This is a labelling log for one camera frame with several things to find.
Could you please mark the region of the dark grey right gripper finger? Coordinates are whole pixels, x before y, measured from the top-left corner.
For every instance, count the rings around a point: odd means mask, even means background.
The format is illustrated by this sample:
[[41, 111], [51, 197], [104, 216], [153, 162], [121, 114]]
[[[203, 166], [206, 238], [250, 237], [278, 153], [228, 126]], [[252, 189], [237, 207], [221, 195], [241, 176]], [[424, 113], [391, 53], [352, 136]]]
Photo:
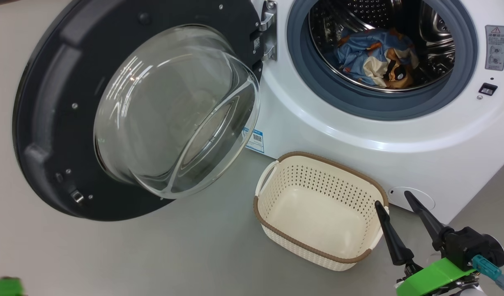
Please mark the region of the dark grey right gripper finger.
[[381, 224], [381, 229], [385, 237], [391, 261], [395, 266], [413, 264], [414, 255], [408, 249], [391, 224], [391, 219], [387, 210], [380, 201], [375, 202], [375, 209]]
[[447, 225], [444, 225], [430, 211], [419, 202], [417, 197], [411, 193], [411, 191], [404, 191], [404, 196], [408, 201], [412, 211], [417, 214], [425, 229], [428, 231], [429, 236], [432, 239], [432, 245], [436, 251], [445, 251], [446, 246], [446, 236], [447, 234], [452, 234], [454, 229]]

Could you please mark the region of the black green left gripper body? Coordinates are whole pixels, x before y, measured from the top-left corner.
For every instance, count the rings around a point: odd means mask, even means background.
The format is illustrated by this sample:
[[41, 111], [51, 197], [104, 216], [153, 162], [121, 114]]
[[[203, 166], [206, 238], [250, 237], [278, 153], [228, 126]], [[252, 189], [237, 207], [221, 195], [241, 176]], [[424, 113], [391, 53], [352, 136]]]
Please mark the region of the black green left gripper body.
[[20, 279], [5, 277], [0, 278], [0, 296], [22, 296], [23, 286]]

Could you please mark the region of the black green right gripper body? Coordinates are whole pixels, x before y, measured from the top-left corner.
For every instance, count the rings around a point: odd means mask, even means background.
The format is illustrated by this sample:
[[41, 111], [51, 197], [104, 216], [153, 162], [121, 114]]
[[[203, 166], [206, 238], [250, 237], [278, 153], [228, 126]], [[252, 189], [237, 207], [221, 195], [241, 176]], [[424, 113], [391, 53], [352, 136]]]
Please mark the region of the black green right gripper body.
[[504, 290], [504, 249], [487, 234], [464, 227], [447, 234], [441, 258], [422, 268], [404, 265], [405, 276], [395, 285], [398, 296], [483, 296], [479, 277], [488, 277]]

